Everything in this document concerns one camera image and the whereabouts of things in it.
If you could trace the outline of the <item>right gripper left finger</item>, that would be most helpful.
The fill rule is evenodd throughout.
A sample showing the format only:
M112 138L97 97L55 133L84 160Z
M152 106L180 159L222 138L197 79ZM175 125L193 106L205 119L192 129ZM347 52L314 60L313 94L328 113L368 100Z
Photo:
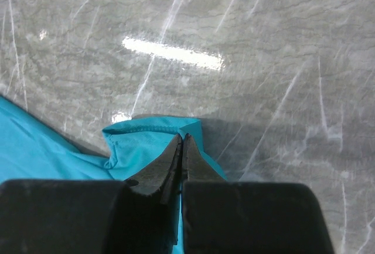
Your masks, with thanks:
M182 138L175 135L164 151L142 170L125 180L132 191L168 204L176 193L181 170Z

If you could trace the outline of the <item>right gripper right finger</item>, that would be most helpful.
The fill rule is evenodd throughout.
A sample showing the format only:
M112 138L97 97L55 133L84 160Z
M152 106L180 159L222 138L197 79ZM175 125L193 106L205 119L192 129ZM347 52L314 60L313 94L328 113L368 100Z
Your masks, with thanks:
M192 135L186 134L182 153L182 182L224 182L214 168L201 155Z

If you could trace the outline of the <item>teal t shirt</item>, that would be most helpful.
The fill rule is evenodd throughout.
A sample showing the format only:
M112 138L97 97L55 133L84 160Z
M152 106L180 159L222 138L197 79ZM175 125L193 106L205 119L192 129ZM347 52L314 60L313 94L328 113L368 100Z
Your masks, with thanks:
M194 204L218 182L182 182L183 141L204 152L197 118L152 116L106 127L109 158L81 153L58 133L1 99L2 253L224 253L224 231ZM179 185L168 204L125 180L182 138Z

